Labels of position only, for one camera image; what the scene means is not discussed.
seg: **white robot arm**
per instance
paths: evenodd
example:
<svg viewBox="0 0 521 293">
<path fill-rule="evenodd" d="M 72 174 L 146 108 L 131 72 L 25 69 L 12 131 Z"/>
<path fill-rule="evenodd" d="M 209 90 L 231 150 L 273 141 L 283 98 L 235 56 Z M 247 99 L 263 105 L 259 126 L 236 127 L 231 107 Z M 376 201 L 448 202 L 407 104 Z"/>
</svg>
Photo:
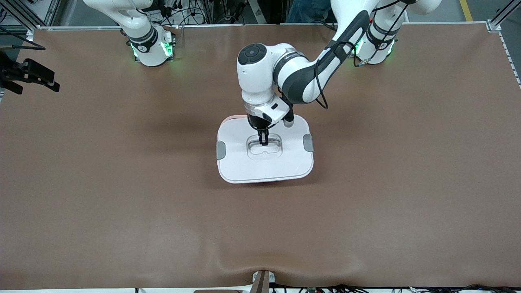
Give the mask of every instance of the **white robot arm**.
<svg viewBox="0 0 521 293">
<path fill-rule="evenodd" d="M 138 9 L 152 5 L 153 0 L 83 0 L 117 22 L 127 37 L 136 57 L 146 66 L 158 66 L 173 55 L 172 33 L 153 26 Z"/>
<path fill-rule="evenodd" d="M 416 5 L 416 2 L 423 3 L 416 7 L 419 12 L 427 10 L 428 13 L 441 0 L 401 0 L 400 5 L 405 9 L 405 5 Z M 377 12 L 370 27 L 369 14 L 377 5 L 387 7 Z M 268 129 L 279 121 L 283 120 L 287 127 L 292 126 L 293 104 L 311 103 L 321 95 L 331 76 L 362 38 L 364 43 L 372 38 L 370 41 L 374 44 L 360 48 L 360 54 L 366 55 L 361 57 L 362 63 L 382 62 L 389 52 L 382 51 L 381 44 L 392 45 L 403 22 L 403 12 L 396 13 L 402 6 L 393 0 L 331 0 L 331 8 L 338 21 L 337 32 L 314 61 L 309 61 L 289 44 L 251 44 L 239 53 L 237 73 L 242 98 L 248 121 L 257 130 L 262 145 L 268 143 Z M 386 31 L 381 35 L 372 33 L 373 26 L 378 31 Z M 274 84 L 279 87 L 282 97 L 272 90 Z M 322 106 L 327 108 L 327 103 L 324 103 Z"/>
</svg>

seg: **brown table mat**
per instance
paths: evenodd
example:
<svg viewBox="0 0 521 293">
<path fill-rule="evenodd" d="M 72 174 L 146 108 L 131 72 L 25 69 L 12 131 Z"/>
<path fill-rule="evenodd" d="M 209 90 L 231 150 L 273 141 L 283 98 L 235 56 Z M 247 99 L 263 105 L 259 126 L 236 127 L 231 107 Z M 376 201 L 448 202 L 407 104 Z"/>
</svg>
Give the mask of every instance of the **brown table mat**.
<svg viewBox="0 0 521 293">
<path fill-rule="evenodd" d="M 186 30 L 181 58 L 131 59 L 118 31 L 37 31 L 61 91 L 0 104 L 1 289 L 521 285 L 521 90 L 484 24 L 406 25 L 385 63 L 348 60 L 330 110 L 296 106 L 315 166 L 231 185 L 217 129 L 244 114 L 253 42 L 315 58 L 313 26 Z"/>
</svg>

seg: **jeans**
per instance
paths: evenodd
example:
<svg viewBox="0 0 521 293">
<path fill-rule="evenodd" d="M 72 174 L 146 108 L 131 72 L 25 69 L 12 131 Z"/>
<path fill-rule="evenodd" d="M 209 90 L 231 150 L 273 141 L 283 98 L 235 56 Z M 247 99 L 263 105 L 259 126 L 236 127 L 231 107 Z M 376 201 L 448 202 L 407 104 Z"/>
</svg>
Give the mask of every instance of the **jeans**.
<svg viewBox="0 0 521 293">
<path fill-rule="evenodd" d="M 313 22 L 326 20 L 331 0 L 293 0 L 286 22 Z"/>
</svg>

